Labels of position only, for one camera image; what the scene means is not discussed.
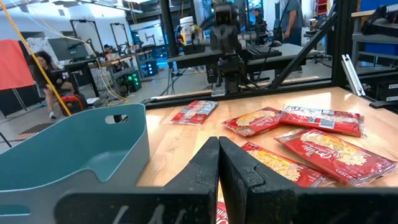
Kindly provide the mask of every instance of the desk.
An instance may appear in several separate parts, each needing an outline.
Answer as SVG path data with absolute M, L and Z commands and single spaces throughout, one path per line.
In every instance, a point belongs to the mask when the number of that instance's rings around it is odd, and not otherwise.
M 301 46 L 293 45 L 293 44 L 283 44 L 280 47 L 273 47 L 275 50 L 279 50 L 282 52 L 281 56 L 270 57 L 267 59 L 266 66 L 264 67 L 264 71 L 273 70 L 278 68 L 285 68 L 293 58 L 299 54 L 299 52 L 303 49 Z M 318 55 L 321 52 L 317 50 L 311 50 L 311 52 L 307 55 L 308 57 Z M 178 57 L 167 59 L 168 63 L 176 62 L 178 69 L 188 68 L 199 65 L 206 65 L 209 63 L 218 60 L 222 56 L 220 50 L 211 50 L 206 48 L 204 52 L 190 55 L 180 55 Z M 256 59 L 256 60 L 248 60 L 248 67 L 246 71 L 248 73 L 259 72 L 261 70 L 262 63 L 264 59 Z
M 73 88 L 75 89 L 76 94 L 79 93 L 79 84 L 77 83 L 75 72 L 82 71 L 82 74 L 86 74 L 90 79 L 91 85 L 93 86 L 93 90 L 95 92 L 95 96 L 100 97 L 96 83 L 93 78 L 93 74 L 91 73 L 90 66 L 88 65 L 89 63 L 94 63 L 94 62 L 95 59 L 88 59 L 65 65 L 65 70 L 68 72 L 69 77 L 73 76 L 73 78 L 71 78 L 70 81 L 73 85 Z
M 297 105 L 361 113 L 365 117 L 367 138 L 334 135 L 388 159 L 398 161 L 398 138 L 396 138 L 398 116 L 385 109 L 372 109 L 368 104 L 369 101 L 364 98 L 353 95 L 342 88 L 333 87 L 221 101 L 201 126 L 169 123 L 183 106 L 149 110 L 146 120 L 151 159 L 142 171 L 137 184 L 139 186 L 165 185 L 188 164 L 210 136 L 226 136 L 238 145 L 251 141 L 282 156 L 312 166 L 272 138 L 297 129 L 296 126 L 286 125 L 252 138 L 243 138 L 221 125 L 221 122 L 227 119 L 266 106 L 281 108 L 283 105 Z M 368 186 L 398 187 L 398 175 L 377 179 Z
M 268 58 L 263 71 L 274 70 L 274 69 L 283 70 L 293 60 L 293 58 L 300 53 L 303 47 L 294 44 L 283 44 L 280 47 L 273 47 L 273 49 L 282 52 L 282 55 Z M 311 50 L 310 53 L 307 55 L 307 57 L 315 56 L 318 54 L 321 54 L 321 52 L 318 50 Z M 252 77 L 252 74 L 254 72 L 261 71 L 261 66 L 263 63 L 264 63 L 263 58 L 256 60 L 248 60 L 248 67 L 246 69 L 246 72 L 251 74 Z M 306 64 L 305 60 L 303 60 L 300 63 L 300 65 L 305 65 L 305 64 Z
M 132 60 L 137 55 L 148 54 L 149 52 L 151 52 L 151 50 L 147 50 L 145 52 L 138 52 L 138 53 L 125 55 L 123 57 L 120 57 L 118 59 L 114 59 L 112 61 L 102 62 L 100 65 L 101 65 L 101 67 L 108 67 L 108 66 L 112 66 L 112 65 L 118 65 L 121 62 L 125 62 L 127 60 Z M 90 68 L 98 68 L 98 66 L 96 64 L 92 64 L 92 65 L 90 65 Z
M 134 66 L 132 64 L 132 59 L 134 57 L 138 56 L 138 55 L 147 54 L 149 52 L 151 52 L 151 50 L 147 50 L 145 52 L 138 52 L 138 53 L 134 53 L 134 54 L 125 55 L 125 56 L 120 57 L 120 58 L 115 59 L 115 60 L 111 60 L 111 61 L 100 63 L 101 67 L 112 67 L 114 65 L 119 65 L 120 63 L 123 63 L 123 62 L 128 61 L 128 60 L 131 61 L 131 67 L 127 68 L 127 69 L 124 69 L 124 70 L 121 70 L 120 72 L 113 72 L 113 68 L 108 70 L 109 71 L 109 75 L 110 75 L 110 77 L 112 79 L 112 82 L 114 83 L 113 86 L 114 86 L 114 89 L 115 89 L 117 94 L 120 95 L 120 89 L 119 89 L 119 85 L 118 85 L 116 79 L 118 79 L 119 77 L 121 77 L 121 76 L 123 76 L 125 74 L 130 74 L 133 71 L 135 71 L 135 68 L 134 68 Z M 136 57 L 136 60 L 137 60 L 138 70 L 141 71 L 141 69 L 140 69 L 141 65 L 140 65 L 139 59 L 137 57 Z M 98 68 L 97 64 L 89 65 L 89 67 L 91 69 Z

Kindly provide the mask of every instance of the yellow cable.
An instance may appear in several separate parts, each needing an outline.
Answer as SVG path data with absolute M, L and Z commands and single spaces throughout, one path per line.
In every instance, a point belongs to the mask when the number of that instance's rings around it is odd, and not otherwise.
M 19 32 L 19 29 L 17 28 L 17 26 L 15 25 L 14 21 L 12 20 L 10 14 L 8 13 L 8 10 L 6 8 L 6 6 L 4 5 L 3 1 L 0 0 L 0 5 L 4 11 L 4 13 L 7 16 L 8 21 L 11 23 L 11 25 L 13 26 L 13 28 L 15 29 L 15 31 L 17 32 L 19 38 L 21 38 L 21 41 L 24 43 L 25 47 L 28 49 L 28 51 L 30 52 L 31 56 L 33 57 L 33 59 L 35 60 L 37 66 L 39 67 L 39 70 L 42 72 L 45 80 L 47 81 L 47 83 L 50 85 L 52 91 L 55 93 L 55 96 L 57 97 L 57 99 L 59 100 L 59 102 L 61 103 L 61 105 L 63 106 L 63 108 L 65 109 L 65 111 L 67 112 L 67 114 L 70 116 L 70 111 L 67 108 L 67 106 L 64 104 L 64 102 L 62 101 L 60 95 L 58 94 L 57 90 L 55 89 L 55 87 L 52 85 L 49 77 L 47 76 L 47 74 L 45 73 L 43 67 L 40 65 L 39 60 L 37 60 L 37 57 L 35 56 L 35 53 L 33 52 L 32 49 L 30 49 L 29 45 L 27 44 L 25 38 L 22 36 L 21 32 Z
M 29 7 L 29 9 L 31 9 L 31 10 L 33 11 L 33 13 L 34 13 L 36 16 L 38 16 L 38 14 L 35 12 L 35 10 L 34 10 L 32 7 Z M 79 42 L 81 42 L 81 43 L 84 43 L 84 44 L 88 47 L 88 49 L 90 50 L 91 54 L 95 57 L 95 60 L 96 60 L 97 65 L 98 65 L 98 68 L 99 68 L 99 70 L 100 70 L 100 72 L 101 72 L 101 76 L 102 76 L 102 77 L 105 77 L 106 85 L 109 86 L 109 90 L 111 91 L 111 93 L 113 93 L 115 96 L 117 96 L 117 98 L 119 98 L 120 100 L 123 100 L 123 101 L 124 101 L 123 103 L 128 103 L 128 102 L 130 102 L 129 99 L 124 98 L 124 97 L 122 97 L 122 96 L 119 96 L 119 95 L 111 88 L 111 84 L 110 84 L 108 78 L 106 77 L 106 75 L 103 75 L 103 70 L 102 70 L 101 63 L 100 63 L 100 61 L 98 60 L 98 58 L 97 58 L 97 56 L 96 56 L 96 54 L 95 54 L 95 51 L 91 48 L 91 45 L 90 45 L 90 44 L 88 44 L 88 43 L 86 43 L 85 41 L 80 40 L 80 39 L 76 39 L 76 38 L 73 38 L 73 37 L 67 37 L 67 36 L 65 36 L 65 35 L 63 35 L 63 34 L 61 34 L 61 33 L 59 33 L 58 31 L 54 30 L 50 25 L 48 25 L 48 24 L 47 24 L 43 19 L 41 19 L 39 16 L 38 16 L 38 18 L 40 19 L 40 21 L 43 22 L 43 24 L 44 24 L 45 26 L 47 26 L 50 30 L 52 30 L 53 32 L 55 32 L 56 34 L 58 34 L 60 37 L 64 37 L 64 38 L 71 39 L 71 40 L 77 40 L 77 41 L 79 41 Z M 116 105 L 119 105 L 119 103 L 118 103 L 118 104 L 109 104 L 109 105 L 110 105 L 110 106 L 116 106 Z

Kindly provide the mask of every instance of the woman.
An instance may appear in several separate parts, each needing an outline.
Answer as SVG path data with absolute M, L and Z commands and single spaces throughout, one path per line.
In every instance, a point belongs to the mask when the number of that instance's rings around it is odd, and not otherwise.
M 35 56 L 39 60 L 40 65 L 43 67 L 45 74 L 49 77 L 52 85 L 57 90 L 70 90 L 73 89 L 73 85 L 70 82 L 66 82 L 62 76 L 56 76 L 51 73 L 52 70 L 58 69 L 58 67 L 52 62 L 51 56 L 45 51 L 39 51 L 35 53 Z M 29 68 L 32 72 L 33 79 L 41 90 L 45 93 L 45 100 L 47 102 L 47 107 L 49 109 L 49 117 L 51 119 L 56 119 L 54 115 L 54 92 L 52 91 L 50 85 L 47 83 L 42 72 L 34 61 L 33 57 L 29 57 Z

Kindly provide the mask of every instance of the person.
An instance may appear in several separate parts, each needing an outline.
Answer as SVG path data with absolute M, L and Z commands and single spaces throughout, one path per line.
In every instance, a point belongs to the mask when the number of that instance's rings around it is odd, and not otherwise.
M 267 30 L 267 23 L 263 20 L 262 14 L 260 12 L 260 9 L 255 8 L 253 10 L 253 14 L 256 17 L 256 34 L 259 37 L 259 40 L 257 41 L 257 44 L 264 45 L 266 42 L 264 41 L 264 37 L 268 37 L 268 35 L 263 35 L 260 37 L 260 34 L 265 34 L 268 32 Z
M 282 20 L 284 43 L 301 46 L 301 30 L 304 26 L 303 12 L 299 0 L 281 0 L 281 10 L 286 11 Z
M 104 45 L 104 49 L 105 49 L 105 55 L 112 53 L 112 49 L 108 44 Z
M 51 74 L 52 70 L 59 68 L 53 63 L 51 56 L 47 52 L 39 51 L 35 53 L 35 56 L 37 57 L 37 60 L 39 60 L 40 65 L 43 67 L 45 74 L 49 77 L 51 84 L 55 87 L 55 89 L 70 90 L 72 92 L 75 91 L 72 83 L 66 82 L 62 76 L 58 77 Z M 45 100 L 47 102 L 47 108 L 49 109 L 50 119 L 56 119 L 57 117 L 54 114 L 54 92 L 44 78 L 39 66 L 33 59 L 33 56 L 29 56 L 29 68 L 39 89 L 43 90 L 45 93 Z
M 255 8 L 255 9 L 253 10 L 253 14 L 254 14 L 254 16 L 256 17 L 256 25 L 258 25 L 258 24 L 263 24 L 263 23 L 264 23 L 264 20 L 262 19 L 262 14 L 261 14 L 261 12 L 260 12 L 260 9 Z

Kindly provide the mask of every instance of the red curtain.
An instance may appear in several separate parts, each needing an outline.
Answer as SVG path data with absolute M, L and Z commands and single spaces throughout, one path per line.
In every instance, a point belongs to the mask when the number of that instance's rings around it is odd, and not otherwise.
M 18 41 L 0 40 L 0 49 L 0 90 L 34 85 Z

